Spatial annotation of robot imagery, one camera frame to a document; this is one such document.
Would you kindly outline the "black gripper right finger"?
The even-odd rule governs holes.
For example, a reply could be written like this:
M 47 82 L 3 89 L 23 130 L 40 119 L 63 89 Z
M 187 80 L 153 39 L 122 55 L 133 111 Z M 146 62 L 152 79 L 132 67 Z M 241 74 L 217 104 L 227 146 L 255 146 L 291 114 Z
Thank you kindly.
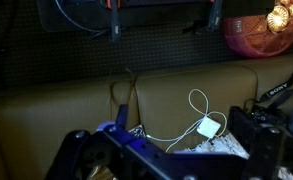
M 238 106 L 229 110 L 228 130 L 248 153 L 244 180 L 276 180 L 281 155 L 281 131 L 262 127 Z

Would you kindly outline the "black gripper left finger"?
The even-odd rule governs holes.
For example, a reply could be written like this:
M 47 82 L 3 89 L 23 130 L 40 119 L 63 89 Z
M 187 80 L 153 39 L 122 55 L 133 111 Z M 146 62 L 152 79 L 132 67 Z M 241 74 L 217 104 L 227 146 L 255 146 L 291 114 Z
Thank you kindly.
M 127 104 L 121 104 L 116 117 L 116 125 L 123 129 L 126 128 L 127 120 L 128 120 L 128 109 L 129 106 Z

